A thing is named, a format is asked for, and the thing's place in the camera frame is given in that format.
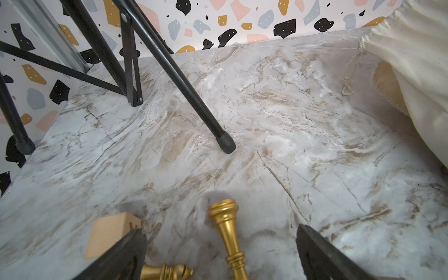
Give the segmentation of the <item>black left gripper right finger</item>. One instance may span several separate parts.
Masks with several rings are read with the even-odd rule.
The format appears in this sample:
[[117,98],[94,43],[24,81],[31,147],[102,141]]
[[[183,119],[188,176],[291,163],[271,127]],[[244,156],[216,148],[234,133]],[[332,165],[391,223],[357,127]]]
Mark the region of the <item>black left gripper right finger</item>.
[[308,280],[374,279],[309,225],[299,225],[296,245]]

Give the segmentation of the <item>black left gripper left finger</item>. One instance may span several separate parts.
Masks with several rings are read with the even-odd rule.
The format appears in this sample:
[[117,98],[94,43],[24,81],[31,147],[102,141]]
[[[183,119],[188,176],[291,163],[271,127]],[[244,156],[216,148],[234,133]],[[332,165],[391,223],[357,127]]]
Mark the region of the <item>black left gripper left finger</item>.
[[144,266],[147,238],[141,229],[128,232],[78,274],[76,280],[138,280]]

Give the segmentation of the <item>cream drawstring soil bag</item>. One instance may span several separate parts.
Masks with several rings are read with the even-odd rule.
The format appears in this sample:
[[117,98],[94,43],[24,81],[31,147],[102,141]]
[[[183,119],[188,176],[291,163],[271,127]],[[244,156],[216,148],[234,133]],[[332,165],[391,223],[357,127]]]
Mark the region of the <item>cream drawstring soil bag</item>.
[[372,84],[410,117],[427,147],[448,164],[448,3],[405,1],[359,40],[344,70],[342,95],[351,87],[359,57],[381,59]]

